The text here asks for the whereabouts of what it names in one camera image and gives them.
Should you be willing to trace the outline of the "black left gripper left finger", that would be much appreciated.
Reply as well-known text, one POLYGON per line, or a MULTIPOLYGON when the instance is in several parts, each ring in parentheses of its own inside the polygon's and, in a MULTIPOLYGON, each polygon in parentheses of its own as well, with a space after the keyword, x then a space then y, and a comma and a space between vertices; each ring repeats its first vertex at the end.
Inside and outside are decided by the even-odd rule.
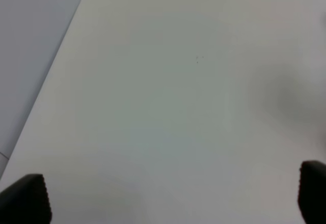
POLYGON ((1 223, 51 223, 42 174, 27 174, 1 192, 1 223))

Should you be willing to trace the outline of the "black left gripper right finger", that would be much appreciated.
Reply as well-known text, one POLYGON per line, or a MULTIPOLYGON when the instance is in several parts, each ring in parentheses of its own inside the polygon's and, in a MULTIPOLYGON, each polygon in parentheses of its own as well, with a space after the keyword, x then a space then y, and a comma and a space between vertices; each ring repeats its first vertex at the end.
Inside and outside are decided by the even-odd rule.
POLYGON ((325 164, 304 161, 300 168, 298 207, 305 223, 325 223, 325 164))

